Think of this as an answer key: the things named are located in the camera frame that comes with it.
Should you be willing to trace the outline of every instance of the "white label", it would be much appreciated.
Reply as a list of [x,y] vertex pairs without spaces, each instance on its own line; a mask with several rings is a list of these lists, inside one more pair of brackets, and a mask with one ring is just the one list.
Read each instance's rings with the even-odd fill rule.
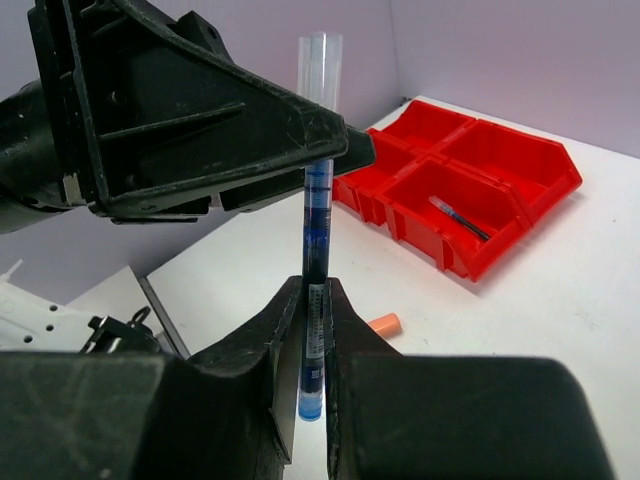
[[324,356],[323,300],[324,285],[309,285],[307,358]]

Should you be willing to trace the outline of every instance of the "gray wall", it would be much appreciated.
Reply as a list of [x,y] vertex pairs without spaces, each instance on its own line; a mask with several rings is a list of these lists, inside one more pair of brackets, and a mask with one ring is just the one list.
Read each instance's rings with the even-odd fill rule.
[[640,2],[391,2],[403,95],[640,156]]
[[[364,127],[398,102],[388,0],[153,3],[174,17],[198,11],[220,30],[239,65],[291,89],[296,85],[298,37],[317,30],[343,33],[341,112],[347,120]],[[32,5],[33,0],[2,0],[0,98],[38,75],[26,20]],[[12,282],[51,300],[67,302],[125,265],[131,265],[138,275],[149,273],[228,218],[218,213],[196,225],[125,227],[79,210],[0,236],[0,271],[23,258],[25,265]]]

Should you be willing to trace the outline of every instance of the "transparent tube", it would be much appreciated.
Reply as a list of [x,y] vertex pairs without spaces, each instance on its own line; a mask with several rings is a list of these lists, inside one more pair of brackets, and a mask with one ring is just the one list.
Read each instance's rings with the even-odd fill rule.
[[[315,33],[300,39],[298,93],[336,110],[342,69],[342,36]],[[314,421],[322,414],[324,383],[324,284],[329,272],[333,160],[305,169],[302,279],[307,311],[306,341],[300,371],[298,413]]]

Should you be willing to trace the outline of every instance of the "barcode label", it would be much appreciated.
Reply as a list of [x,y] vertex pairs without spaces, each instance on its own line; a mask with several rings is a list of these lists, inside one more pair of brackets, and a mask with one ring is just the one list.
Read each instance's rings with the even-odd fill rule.
[[309,285],[307,358],[324,356],[324,285]]

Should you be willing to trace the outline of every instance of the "black cylinder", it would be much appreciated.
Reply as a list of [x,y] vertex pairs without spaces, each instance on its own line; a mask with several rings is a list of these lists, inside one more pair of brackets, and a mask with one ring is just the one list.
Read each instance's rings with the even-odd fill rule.
[[47,105],[36,81],[0,103],[0,233],[66,211],[61,180]]

